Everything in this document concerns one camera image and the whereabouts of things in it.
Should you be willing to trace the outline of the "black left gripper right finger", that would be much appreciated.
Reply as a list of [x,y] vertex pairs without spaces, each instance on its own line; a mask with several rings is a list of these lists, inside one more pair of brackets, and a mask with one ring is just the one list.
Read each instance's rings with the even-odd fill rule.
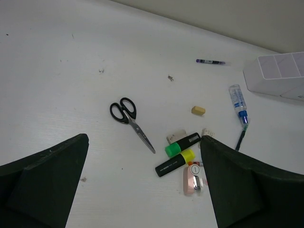
[[210,136],[201,157],[219,228],[302,228],[304,177],[242,154]]

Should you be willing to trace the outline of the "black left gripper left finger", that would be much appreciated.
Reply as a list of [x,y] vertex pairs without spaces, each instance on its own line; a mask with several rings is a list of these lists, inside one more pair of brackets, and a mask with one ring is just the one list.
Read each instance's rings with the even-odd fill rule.
[[2,228],[64,228],[89,147],[81,133],[0,167]]

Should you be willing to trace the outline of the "orange cap white marker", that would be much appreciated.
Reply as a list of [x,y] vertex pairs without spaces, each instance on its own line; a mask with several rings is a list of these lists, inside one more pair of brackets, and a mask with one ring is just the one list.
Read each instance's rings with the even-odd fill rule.
[[200,167],[203,167],[203,163],[202,162],[199,162],[199,161],[194,161],[194,162],[190,161],[190,162],[188,162],[189,166],[194,165],[194,164],[196,164],[196,165],[198,165]]

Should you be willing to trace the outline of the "yellow cap black highlighter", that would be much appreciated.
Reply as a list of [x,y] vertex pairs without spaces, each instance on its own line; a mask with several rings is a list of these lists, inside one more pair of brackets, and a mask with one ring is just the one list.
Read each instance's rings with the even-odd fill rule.
[[193,150],[188,149],[160,164],[155,168],[155,171],[158,177],[163,177],[168,173],[182,167],[186,163],[193,161],[194,159],[195,153]]

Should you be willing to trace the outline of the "green cap black highlighter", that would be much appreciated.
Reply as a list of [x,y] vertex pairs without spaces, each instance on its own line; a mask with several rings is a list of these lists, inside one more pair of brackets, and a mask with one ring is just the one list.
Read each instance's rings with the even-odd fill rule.
[[193,133],[167,146],[165,148],[165,152],[168,155],[168,157],[173,157],[179,154],[180,152],[195,145],[199,141],[200,141],[200,135],[198,133]]

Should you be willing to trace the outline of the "clear blue glue bottle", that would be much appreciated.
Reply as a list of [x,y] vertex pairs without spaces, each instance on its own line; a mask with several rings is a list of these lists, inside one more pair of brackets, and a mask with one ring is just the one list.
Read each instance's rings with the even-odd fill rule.
[[249,124],[248,114],[247,114],[247,105],[244,100],[240,85],[235,84],[229,87],[229,93],[231,97],[232,104],[234,109],[241,120],[243,126]]

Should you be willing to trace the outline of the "purple cap black pen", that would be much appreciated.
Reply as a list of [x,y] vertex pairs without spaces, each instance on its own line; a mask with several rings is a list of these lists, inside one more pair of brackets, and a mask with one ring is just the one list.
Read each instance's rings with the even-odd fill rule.
[[196,59],[197,63],[202,63],[202,64],[212,64],[212,65],[222,65],[222,66],[230,66],[230,62],[225,62],[225,61],[217,61],[217,60],[205,60],[205,59]]

